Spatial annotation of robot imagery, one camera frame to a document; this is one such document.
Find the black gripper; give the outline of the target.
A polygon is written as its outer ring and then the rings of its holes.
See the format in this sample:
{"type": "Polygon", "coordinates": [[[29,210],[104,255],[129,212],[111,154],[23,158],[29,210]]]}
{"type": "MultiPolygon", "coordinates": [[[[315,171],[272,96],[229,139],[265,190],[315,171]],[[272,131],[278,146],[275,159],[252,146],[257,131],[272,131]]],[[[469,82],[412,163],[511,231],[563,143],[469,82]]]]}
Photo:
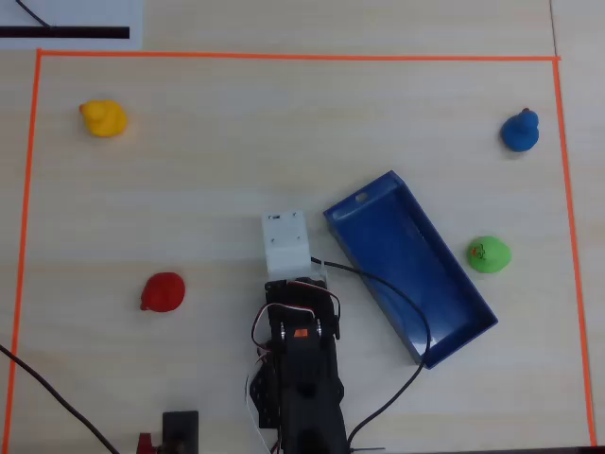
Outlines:
{"type": "Polygon", "coordinates": [[[270,341],[285,341],[289,333],[313,329],[322,338],[340,339],[341,302],[323,280],[299,278],[265,284],[270,341]]]}

